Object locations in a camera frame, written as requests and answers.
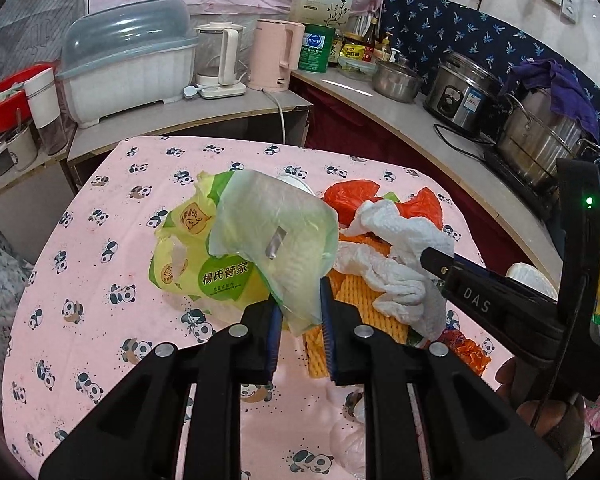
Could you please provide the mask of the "orange printed plastic bag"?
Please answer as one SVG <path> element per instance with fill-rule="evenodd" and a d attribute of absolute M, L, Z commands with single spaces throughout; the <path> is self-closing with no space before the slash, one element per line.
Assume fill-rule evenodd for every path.
<path fill-rule="evenodd" d="M 457 328 L 446 328 L 436 342 L 445 344 L 478 376 L 482 376 L 491 363 L 490 356 L 483 348 Z"/>

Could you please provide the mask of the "orange foam net sleeve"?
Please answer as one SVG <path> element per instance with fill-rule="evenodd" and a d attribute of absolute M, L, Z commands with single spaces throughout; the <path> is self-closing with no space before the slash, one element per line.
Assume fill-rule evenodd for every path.
<path fill-rule="evenodd" d="M 389 334 L 399 344 L 405 344 L 408 326 L 391 316 L 385 316 L 374 308 L 374 301 L 381 296 L 364 281 L 362 276 L 343 274 L 335 269 L 327 274 L 336 300 L 352 304 L 360 312 L 362 321 L 373 328 Z M 316 326 L 302 335 L 306 352 L 306 368 L 311 378 L 328 376 L 322 329 Z"/>

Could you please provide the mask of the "green translucent plastic bag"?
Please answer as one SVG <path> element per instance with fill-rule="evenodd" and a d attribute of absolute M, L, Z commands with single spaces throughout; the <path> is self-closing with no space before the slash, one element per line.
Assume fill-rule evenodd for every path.
<path fill-rule="evenodd" d="M 216 206 L 210 254 L 254 263 L 294 335 L 320 325 L 321 279 L 338 248 L 335 209 L 301 188 L 248 169 L 217 174 L 208 197 Z"/>

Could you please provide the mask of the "red plastic bag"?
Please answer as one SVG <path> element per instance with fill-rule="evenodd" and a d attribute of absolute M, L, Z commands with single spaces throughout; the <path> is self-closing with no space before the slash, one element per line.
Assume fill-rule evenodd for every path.
<path fill-rule="evenodd" d="M 377 203 L 388 200 L 396 205 L 404 218 L 422 217 L 430 220 L 439 230 L 443 228 L 443 212 L 437 195 L 427 188 L 421 188 L 409 200 L 399 200 L 393 192 L 379 195 L 380 186 L 371 180 L 349 180 L 335 183 L 323 194 L 322 200 L 336 210 L 342 226 L 350 226 L 355 213 L 365 202 Z"/>

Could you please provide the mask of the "black induction cooker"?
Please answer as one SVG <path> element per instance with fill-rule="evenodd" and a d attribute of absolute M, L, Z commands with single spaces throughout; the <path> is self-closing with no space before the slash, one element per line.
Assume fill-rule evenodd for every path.
<path fill-rule="evenodd" d="M 526 182 L 509 164 L 502 159 L 496 148 L 488 148 L 483 152 L 483 163 L 499 177 L 513 193 L 539 219 L 548 220 L 559 202 L 558 181 L 548 177 L 539 185 Z"/>

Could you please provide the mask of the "pink panda tablecloth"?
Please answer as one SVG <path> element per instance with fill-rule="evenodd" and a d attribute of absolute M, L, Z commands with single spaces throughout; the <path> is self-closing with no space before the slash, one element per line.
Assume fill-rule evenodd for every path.
<path fill-rule="evenodd" d="M 430 188 L 456 251 L 482 264 L 478 242 L 434 170 L 239 140 L 124 140 L 94 170 L 46 243 L 20 301 L 3 377 L 6 442 L 33 477 L 96 401 L 160 342 L 198 344 L 197 325 L 226 326 L 200 300 L 149 281 L 155 229 L 194 195 L 201 171 L 252 169 L 303 181 L 318 196 L 344 179 L 408 200 Z M 283 332 L 273 387 L 242 387 L 244 479 L 354 479 L 336 459 L 362 437 L 342 409 L 352 388 L 310 378 L 303 341 Z"/>

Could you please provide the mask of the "yellow green snack bag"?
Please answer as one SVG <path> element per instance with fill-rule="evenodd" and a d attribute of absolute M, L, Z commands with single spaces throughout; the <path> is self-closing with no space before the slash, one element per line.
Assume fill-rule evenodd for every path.
<path fill-rule="evenodd" d="M 236 254 L 210 254 L 209 236 L 229 171 L 198 174 L 192 198 L 172 209 L 156 229 L 148 278 L 170 294 L 193 301 L 195 308 L 233 322 L 250 304 L 268 299 L 256 266 Z"/>

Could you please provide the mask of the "silver rice cooker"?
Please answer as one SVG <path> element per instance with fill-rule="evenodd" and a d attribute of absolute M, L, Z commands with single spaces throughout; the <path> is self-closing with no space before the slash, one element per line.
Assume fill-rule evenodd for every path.
<path fill-rule="evenodd" d="M 481 65 L 452 51 L 439 62 L 424 107 L 463 136 L 476 138 L 502 85 Z"/>

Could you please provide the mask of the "small steel pot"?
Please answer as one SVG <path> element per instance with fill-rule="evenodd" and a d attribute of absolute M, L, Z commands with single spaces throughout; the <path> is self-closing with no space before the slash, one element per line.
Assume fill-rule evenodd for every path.
<path fill-rule="evenodd" d="M 372 88 L 386 98 L 411 103 L 418 95 L 422 77 L 406 66 L 377 61 L 372 77 Z"/>

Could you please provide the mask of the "purple cloth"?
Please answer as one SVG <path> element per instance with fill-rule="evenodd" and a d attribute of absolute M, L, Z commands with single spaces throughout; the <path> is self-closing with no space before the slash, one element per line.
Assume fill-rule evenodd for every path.
<path fill-rule="evenodd" d="M 555 60 L 524 61 L 513 66 L 500 95 L 513 93 L 518 87 L 547 90 L 553 113 L 574 120 L 596 141 L 600 140 L 600 126 L 593 105 L 576 77 Z"/>

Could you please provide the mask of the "dark sauce bottle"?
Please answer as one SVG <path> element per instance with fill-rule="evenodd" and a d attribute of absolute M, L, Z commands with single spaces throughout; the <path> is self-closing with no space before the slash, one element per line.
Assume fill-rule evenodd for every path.
<path fill-rule="evenodd" d="M 376 29 L 377 29 L 377 18 L 374 16 L 370 19 L 370 24 L 368 25 L 366 32 L 363 37 L 364 41 L 364 54 L 363 61 L 364 62 L 372 62 L 374 59 L 374 51 L 375 51 L 375 41 L 376 41 Z"/>

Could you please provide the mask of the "blue patterned backsplash cloth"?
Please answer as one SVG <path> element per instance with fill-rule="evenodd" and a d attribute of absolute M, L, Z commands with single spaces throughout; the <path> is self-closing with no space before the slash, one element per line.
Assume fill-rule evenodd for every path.
<path fill-rule="evenodd" d="M 568 58 L 494 16 L 449 0 L 384 0 L 380 30 L 391 35 L 390 46 L 424 77 L 426 87 L 434 80 L 440 58 L 450 52 L 470 58 L 501 82 L 525 60 L 550 58 L 578 81 L 600 127 L 600 87 Z M 600 154 L 595 163 L 600 170 Z"/>

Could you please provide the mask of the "white cardboard box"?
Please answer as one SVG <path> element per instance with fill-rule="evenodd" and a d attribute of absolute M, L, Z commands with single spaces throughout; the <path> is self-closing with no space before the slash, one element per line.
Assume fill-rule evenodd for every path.
<path fill-rule="evenodd" d="M 352 0 L 291 0 L 292 22 L 343 29 L 351 11 Z"/>

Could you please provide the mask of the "red plastic basin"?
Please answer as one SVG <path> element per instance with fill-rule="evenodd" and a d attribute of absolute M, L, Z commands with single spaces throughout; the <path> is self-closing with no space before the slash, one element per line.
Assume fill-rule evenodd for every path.
<path fill-rule="evenodd" d="M 43 70 L 54 67 L 55 65 L 52 63 L 38 63 L 25 70 L 20 70 L 0 81 L 0 92 L 9 90 L 14 84 L 24 84 L 27 80 L 42 73 Z M 16 128 L 18 119 L 26 122 L 31 117 L 32 114 L 26 94 L 23 90 L 19 90 L 0 103 L 0 134 Z"/>

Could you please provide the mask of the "white blender cup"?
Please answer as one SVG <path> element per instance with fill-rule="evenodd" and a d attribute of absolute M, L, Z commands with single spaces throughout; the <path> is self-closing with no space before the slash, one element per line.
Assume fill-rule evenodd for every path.
<path fill-rule="evenodd" d="M 46 68 L 28 79 L 23 90 L 44 152 L 47 155 L 60 152 L 68 139 L 61 118 L 54 70 Z"/>

